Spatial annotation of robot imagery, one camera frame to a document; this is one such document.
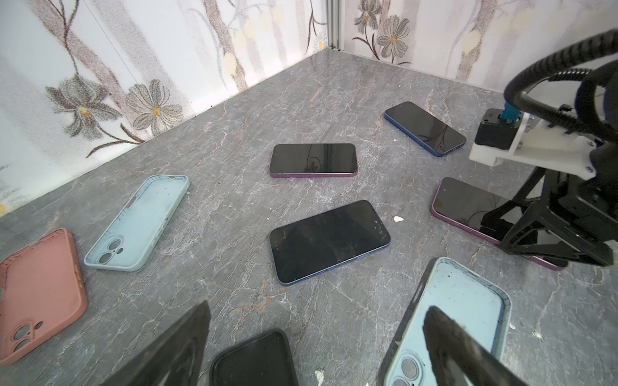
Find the black phone case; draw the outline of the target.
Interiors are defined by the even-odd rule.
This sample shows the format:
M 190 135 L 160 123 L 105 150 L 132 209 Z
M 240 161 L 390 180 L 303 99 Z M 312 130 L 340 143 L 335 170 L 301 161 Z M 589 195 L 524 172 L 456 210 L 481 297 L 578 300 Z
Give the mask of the black phone case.
M 209 384 L 299 384 L 285 332 L 271 329 L 219 354 L 212 362 Z

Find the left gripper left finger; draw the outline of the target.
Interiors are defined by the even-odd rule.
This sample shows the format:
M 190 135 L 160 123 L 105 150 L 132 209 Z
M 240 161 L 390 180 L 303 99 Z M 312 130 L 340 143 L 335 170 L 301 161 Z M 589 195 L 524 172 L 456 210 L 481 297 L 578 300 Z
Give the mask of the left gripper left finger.
M 211 312 L 207 301 L 189 309 L 104 385 L 196 385 Z

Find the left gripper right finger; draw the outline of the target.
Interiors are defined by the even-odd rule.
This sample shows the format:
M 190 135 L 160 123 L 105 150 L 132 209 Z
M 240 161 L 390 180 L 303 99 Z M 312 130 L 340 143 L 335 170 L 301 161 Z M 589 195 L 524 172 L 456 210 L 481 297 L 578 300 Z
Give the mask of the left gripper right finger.
M 439 307 L 428 309 L 423 334 L 438 385 L 526 385 Z

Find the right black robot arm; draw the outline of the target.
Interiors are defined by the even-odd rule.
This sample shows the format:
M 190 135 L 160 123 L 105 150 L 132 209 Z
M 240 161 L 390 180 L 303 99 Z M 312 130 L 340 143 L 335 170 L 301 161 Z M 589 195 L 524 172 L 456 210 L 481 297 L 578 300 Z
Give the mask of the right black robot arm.
M 583 65 L 616 52 L 617 31 L 611 29 L 550 54 L 508 83 L 505 99 L 510 105 L 595 141 L 584 155 L 591 178 L 558 167 L 534 168 L 513 197 L 525 211 L 500 243 L 506 253 L 613 265 L 608 242 L 617 238 L 617 62 L 597 69 Z M 529 96 L 529 89 L 543 80 L 579 82 L 574 114 Z

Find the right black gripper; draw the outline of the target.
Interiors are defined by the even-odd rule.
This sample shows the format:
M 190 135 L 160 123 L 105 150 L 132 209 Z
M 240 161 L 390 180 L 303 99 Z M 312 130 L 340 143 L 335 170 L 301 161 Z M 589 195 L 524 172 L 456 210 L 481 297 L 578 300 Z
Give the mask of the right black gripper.
M 617 239 L 617 145 L 606 143 L 591 152 L 595 177 L 535 167 L 516 195 L 517 205 L 530 205 L 499 247 L 511 254 L 608 267 Z M 529 194 L 544 178 L 548 207 L 532 202 Z

